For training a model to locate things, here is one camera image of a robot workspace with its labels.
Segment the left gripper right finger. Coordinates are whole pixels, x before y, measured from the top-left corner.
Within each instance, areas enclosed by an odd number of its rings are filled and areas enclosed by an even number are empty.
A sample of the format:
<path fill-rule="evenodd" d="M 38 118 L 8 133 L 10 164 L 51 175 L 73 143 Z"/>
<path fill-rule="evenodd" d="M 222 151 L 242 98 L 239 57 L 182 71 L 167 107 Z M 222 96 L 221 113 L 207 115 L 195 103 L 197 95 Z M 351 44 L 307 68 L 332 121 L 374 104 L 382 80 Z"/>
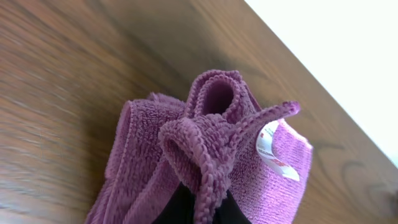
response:
<path fill-rule="evenodd" d="M 251 224 L 229 190 L 226 191 L 226 195 L 221 206 L 216 209 L 213 224 Z"/>

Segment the purple cloth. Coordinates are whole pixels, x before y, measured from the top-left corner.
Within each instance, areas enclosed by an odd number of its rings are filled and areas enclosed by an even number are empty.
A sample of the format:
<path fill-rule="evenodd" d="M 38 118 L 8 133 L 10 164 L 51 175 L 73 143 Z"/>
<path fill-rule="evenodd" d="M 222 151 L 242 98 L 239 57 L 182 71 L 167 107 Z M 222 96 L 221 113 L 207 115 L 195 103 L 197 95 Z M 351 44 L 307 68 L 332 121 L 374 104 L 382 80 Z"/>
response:
<path fill-rule="evenodd" d="M 213 223 L 229 190 L 251 223 L 292 223 L 312 163 L 286 123 L 300 106 L 261 108 L 237 71 L 210 70 L 186 101 L 160 93 L 127 101 L 87 223 L 152 223 L 179 183 L 194 223 Z"/>

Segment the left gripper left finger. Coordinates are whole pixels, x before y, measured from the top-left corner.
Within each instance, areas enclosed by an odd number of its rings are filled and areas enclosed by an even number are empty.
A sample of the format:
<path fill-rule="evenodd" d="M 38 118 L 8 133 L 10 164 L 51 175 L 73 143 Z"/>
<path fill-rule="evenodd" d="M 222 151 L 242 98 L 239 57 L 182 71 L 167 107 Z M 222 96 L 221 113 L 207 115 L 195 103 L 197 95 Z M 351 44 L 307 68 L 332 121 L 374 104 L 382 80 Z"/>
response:
<path fill-rule="evenodd" d="M 152 224 L 194 224 L 195 196 L 179 183 L 176 191 Z"/>

